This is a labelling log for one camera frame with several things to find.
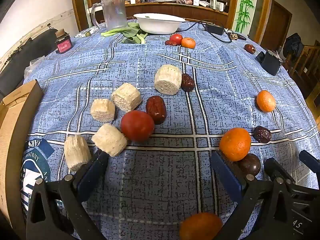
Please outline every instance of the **blue plaid tablecloth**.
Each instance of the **blue plaid tablecloth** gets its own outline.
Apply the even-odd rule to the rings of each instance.
[[[180,29],[189,26],[183,23]],[[251,134],[258,125],[271,130],[272,140],[266,145],[252,137],[250,152],[262,165],[274,157],[297,184],[317,187],[316,176],[298,158],[301,150],[320,158],[315,120],[285,69],[271,76],[255,60],[262,50],[258,44],[223,44],[201,25],[182,33],[196,40],[195,49],[165,46],[170,35],[150,35],[146,44],[138,45],[122,44],[122,34],[104,38],[104,30],[93,27],[92,35],[85,37],[86,31],[73,38],[70,51],[49,54],[25,80],[37,79],[44,92],[28,140],[45,139],[53,148],[42,154],[41,163],[34,161],[34,169],[22,168],[21,201],[26,210],[37,178],[56,181],[68,174],[63,154],[67,135],[81,134],[91,152],[97,149],[91,137],[103,123],[91,117],[91,104],[96,98],[110,98],[124,82],[141,92],[138,110],[145,111],[150,96],[160,95],[167,119],[156,125],[148,141],[130,142],[118,157],[109,158],[105,176],[83,203],[107,239],[178,240],[181,221],[197,212],[215,212],[225,222],[236,205],[212,172],[209,150],[218,149],[220,138],[233,127]],[[228,41],[226,34],[221,39]],[[243,49],[247,43],[256,47],[255,55]],[[164,64],[193,77],[195,90],[180,89],[174,96],[155,90],[155,73]],[[276,99],[271,113],[255,107],[261,90]],[[111,123],[119,128],[123,115],[118,111]],[[263,168],[257,178],[267,179]],[[254,220],[253,215],[243,236]]]

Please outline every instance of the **power cord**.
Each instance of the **power cord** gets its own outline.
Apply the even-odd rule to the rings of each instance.
[[[222,25],[222,28],[223,28],[223,33],[226,33],[226,34],[227,34],[227,36],[228,36],[228,38],[229,38],[230,41],[223,41],[223,40],[219,39],[218,37],[216,37],[215,35],[213,35],[211,32],[209,32],[209,31],[207,30],[207,28],[205,27],[205,25],[204,25],[204,21],[213,21],[213,22],[217,22],[217,23],[221,24],[221,25]],[[229,44],[229,43],[232,42],[230,36],[229,36],[228,33],[225,31],[223,24],[222,24],[221,22],[215,21],[215,20],[201,20],[201,21],[195,22],[193,25],[191,25],[191,26],[190,26],[189,28],[187,28],[186,30],[181,30],[181,31],[176,31],[176,32],[185,32],[185,31],[188,31],[188,30],[190,30],[193,26],[195,26],[196,24],[201,24],[201,25],[203,26],[204,30],[207,31],[208,33],[210,33],[210,35],[211,35],[212,37],[216,38],[218,41],[221,41],[221,42],[226,43],[226,44]]]

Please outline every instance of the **brown cardboard flap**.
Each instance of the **brown cardboard flap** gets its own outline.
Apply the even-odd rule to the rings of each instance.
[[[38,82],[33,80],[0,103],[0,210],[22,240],[26,238],[20,198],[22,154],[42,95]]]

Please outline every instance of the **metal bolt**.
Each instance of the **metal bolt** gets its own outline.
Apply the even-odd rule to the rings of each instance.
[[[66,175],[65,177],[64,177],[64,180],[65,181],[70,181],[70,180],[72,180],[72,175],[71,174],[68,174],[68,175]]]
[[[282,183],[284,182],[283,179],[280,178],[280,177],[276,178],[276,181],[277,181],[279,184],[282,184]]]
[[[249,180],[249,181],[253,181],[253,180],[254,180],[254,176],[253,176],[252,174],[248,174],[248,175],[246,176],[246,178],[247,178],[247,180]]]
[[[39,185],[39,184],[41,184],[41,183],[42,183],[42,181],[43,181],[43,180],[42,180],[41,178],[39,178],[39,179],[37,179],[37,180],[36,180],[36,184],[38,184],[38,185]]]

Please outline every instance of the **glass mug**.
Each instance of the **glass mug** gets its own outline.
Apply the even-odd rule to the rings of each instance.
[[[95,17],[95,9],[102,6],[105,23],[99,24]],[[94,26],[99,29],[106,26],[106,32],[116,28],[126,27],[127,14],[125,13],[124,0],[101,0],[92,5],[91,19]]]

